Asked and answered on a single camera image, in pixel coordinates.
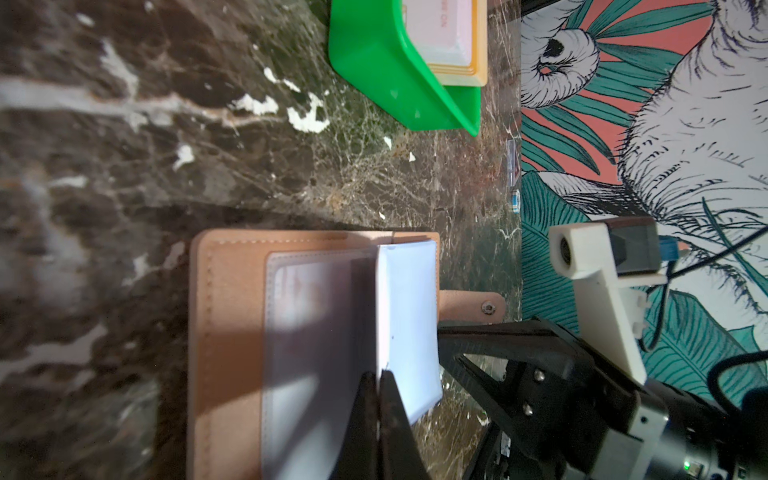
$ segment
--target tan leather wallet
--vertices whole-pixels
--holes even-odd
[[[423,240],[438,244],[438,275],[440,237],[431,232],[208,230],[195,238],[190,255],[190,480],[262,477],[263,327],[270,254]],[[442,291],[438,298],[439,319],[496,323],[504,318],[505,301],[497,293]]]

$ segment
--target screw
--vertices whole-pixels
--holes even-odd
[[[493,315],[494,313],[496,313],[496,305],[494,305],[491,302],[483,302],[482,312],[485,315]]]

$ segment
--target teal leaf pattern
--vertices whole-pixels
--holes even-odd
[[[728,333],[744,348],[747,353],[755,353],[760,351],[760,347],[755,341],[755,326],[745,326],[742,329],[728,330]],[[763,372],[763,375],[768,376],[768,368],[765,362],[756,363]]]
[[[589,219],[558,197],[535,173],[523,175],[521,194],[526,205],[520,214],[523,318],[537,316],[578,333],[573,286],[570,280],[557,275],[549,263],[548,232],[552,225]]]
[[[710,208],[707,206],[707,201],[703,198],[701,199],[701,204],[704,207],[704,213],[707,215],[707,219],[712,224],[712,227],[714,227],[715,231],[717,232],[717,235],[720,237],[720,241],[722,241],[726,248],[731,248],[733,244],[728,240],[728,238],[725,236],[725,233],[723,233],[723,229],[720,228],[720,225],[717,223],[717,220],[715,220],[714,215],[710,211]],[[760,274],[760,272],[757,271],[757,268],[752,266],[751,263],[747,262],[744,257],[742,257],[741,253],[739,252],[733,252],[733,256],[736,257],[736,260],[741,263],[741,266],[744,267],[746,270],[747,276],[757,284],[757,286],[768,295],[768,278],[764,277]]]
[[[586,91],[596,94],[607,95],[614,98],[623,98],[624,100],[639,101],[645,103],[650,98],[650,93],[642,88],[627,85],[624,82],[611,80],[601,76],[594,76],[587,86]]]
[[[615,45],[603,41],[598,42],[598,47],[601,51],[626,61],[635,67],[664,75],[669,75],[677,64],[680,63],[680,60],[683,59],[683,55],[662,48]]]
[[[581,7],[577,8],[575,12],[571,13],[568,17],[568,21],[565,22],[566,28],[579,28],[581,23],[584,22],[584,17],[587,16],[589,8],[592,6],[592,0],[584,0]]]
[[[558,151],[563,155],[575,158],[579,162],[583,163],[590,168],[596,174],[600,173],[598,165],[592,160],[592,157],[581,145],[577,144],[572,139],[565,135],[559,134],[550,128],[546,128],[543,125],[536,123],[527,116],[523,116],[523,125],[521,128],[523,135],[531,140],[543,145],[547,148],[551,148],[554,151]]]
[[[613,0],[592,22],[587,32],[594,37],[605,30],[607,26],[617,21],[623,14],[629,12],[638,3],[640,3],[640,0]]]
[[[520,168],[524,172],[535,172],[535,171],[538,171],[538,170],[536,170],[536,167],[534,167],[533,165],[531,165],[528,162],[520,162]]]
[[[561,101],[560,105],[576,113],[592,115],[624,128],[629,128],[632,124],[632,115],[604,101],[594,100],[593,98],[576,95]]]
[[[598,33],[595,38],[641,35],[676,27],[710,15],[712,15],[712,5],[709,3],[692,3],[659,8],[622,20]]]
[[[522,209],[523,318],[549,319],[578,333],[571,281],[556,274],[549,262],[548,230],[552,225],[588,221],[579,210],[562,200],[536,173],[521,181],[526,208]],[[661,289],[650,296],[646,321],[650,341],[656,326]],[[650,376],[661,382],[710,399],[707,373],[722,359],[746,352],[704,309],[696,297],[670,292],[667,321],[659,346],[643,354]],[[750,389],[768,385],[761,366],[730,369],[721,377],[724,392],[737,404]]]
[[[614,163],[613,152],[611,152],[611,149],[605,144],[603,139],[600,138],[600,135],[595,133],[594,130],[589,128],[587,124],[579,120],[571,112],[556,105],[539,108],[536,111],[541,114],[542,117],[546,118],[560,128],[564,128],[565,130],[570,131],[571,133],[574,133],[581,138],[584,138],[586,141],[592,144],[593,147],[597,148],[601,155],[610,160],[611,163]]]
[[[527,157],[527,159],[535,162],[539,167],[544,168],[546,171],[560,173],[565,172],[563,167],[561,167],[558,162],[554,161],[554,158],[550,157],[547,152],[543,151],[541,148],[537,147],[530,141],[523,140],[522,153],[525,157]]]
[[[635,67],[626,61],[601,61],[597,76],[652,90],[656,90],[667,80],[666,73]]]
[[[656,328],[661,289],[651,295],[651,308],[645,321],[645,341],[650,342]],[[712,399],[707,388],[707,374],[722,359],[746,353],[736,341],[689,293],[670,291],[664,331],[656,349],[641,353],[648,375],[681,390]],[[758,365],[727,370],[720,377],[723,391],[736,405],[751,389],[768,386]]]

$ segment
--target coral pink background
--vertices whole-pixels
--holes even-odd
[[[589,12],[587,13],[587,16],[584,18],[584,29],[586,29],[586,27],[590,25],[610,3],[611,0],[594,0],[592,2],[592,6],[589,9]],[[617,22],[643,12],[655,10],[657,8],[672,7],[675,5],[688,5],[691,3],[699,2],[694,2],[691,0],[643,0],[639,4],[635,5],[635,7],[632,8],[629,12],[621,16]],[[694,20],[693,22],[678,25],[677,27],[667,28],[666,30],[662,31],[655,31],[643,35],[634,35],[631,37],[605,38],[604,41],[606,43],[614,43],[617,45],[638,45],[644,47],[663,48],[665,50],[671,50],[681,55],[685,55],[707,33],[711,23],[711,18],[700,18],[698,20]],[[605,53],[601,54],[600,58],[601,60],[609,61],[618,60],[617,58],[606,55]],[[595,98],[597,100],[612,104],[621,110],[631,113],[636,113],[637,110],[642,106],[642,104],[634,101],[605,97],[603,95],[594,94],[589,91],[582,91],[581,94],[585,97]],[[568,133],[568,131],[545,120],[540,114],[536,113],[536,110],[524,108],[523,112],[525,112],[525,114],[528,115],[532,120],[537,121],[538,123],[544,125],[545,127],[549,127],[558,133],[565,134],[569,138],[578,142],[592,156],[595,163],[598,164],[601,172],[598,175],[573,158],[563,155],[550,148],[542,147],[569,174],[578,175],[579,177],[587,178],[589,180],[599,180],[610,184],[620,183],[616,175],[616,167],[611,165],[608,159],[600,155],[597,149],[592,147],[592,145],[590,145],[587,141],[581,139],[577,135],[571,135]],[[579,117],[585,124],[589,125],[589,127],[592,128],[592,130],[594,130],[598,135],[600,135],[608,147],[613,150],[614,154],[619,152],[621,145],[624,143],[625,130],[623,127],[619,127],[618,125],[614,125],[590,115],[575,115]]]

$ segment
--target small blue object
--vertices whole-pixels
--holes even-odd
[[[512,213],[520,213],[520,190],[512,192]]]
[[[662,262],[671,262],[680,258],[680,248],[677,246],[675,237],[659,235],[659,250]]]

